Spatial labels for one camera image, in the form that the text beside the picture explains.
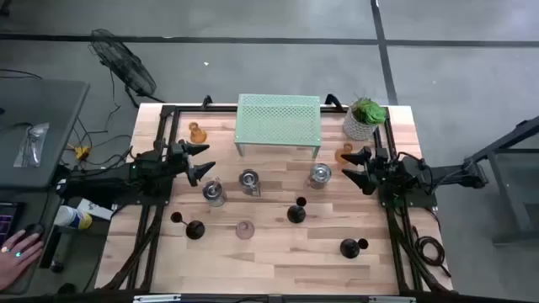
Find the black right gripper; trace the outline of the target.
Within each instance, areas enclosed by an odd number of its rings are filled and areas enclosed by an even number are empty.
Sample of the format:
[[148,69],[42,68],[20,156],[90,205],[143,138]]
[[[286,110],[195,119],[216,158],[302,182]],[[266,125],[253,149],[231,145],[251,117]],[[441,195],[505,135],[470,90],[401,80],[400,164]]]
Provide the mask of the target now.
[[375,148],[375,156],[372,157],[370,147],[363,146],[356,153],[343,153],[341,157],[354,165],[365,165],[369,161],[370,174],[367,171],[355,171],[348,168],[342,173],[356,184],[365,195],[371,195],[376,189],[384,188],[391,194],[402,194],[403,188],[398,172],[398,162],[391,160],[387,149]]

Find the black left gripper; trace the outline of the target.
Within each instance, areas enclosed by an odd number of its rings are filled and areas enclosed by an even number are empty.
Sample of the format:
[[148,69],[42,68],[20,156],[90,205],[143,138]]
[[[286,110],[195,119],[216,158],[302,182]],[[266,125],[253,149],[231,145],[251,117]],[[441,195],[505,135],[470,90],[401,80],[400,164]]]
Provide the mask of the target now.
[[168,146],[165,167],[163,171],[168,177],[175,178],[178,174],[186,173],[191,187],[196,187],[198,182],[215,165],[215,162],[207,162],[201,165],[189,166],[189,156],[196,156],[209,149],[209,145],[192,144],[187,141],[178,141]]

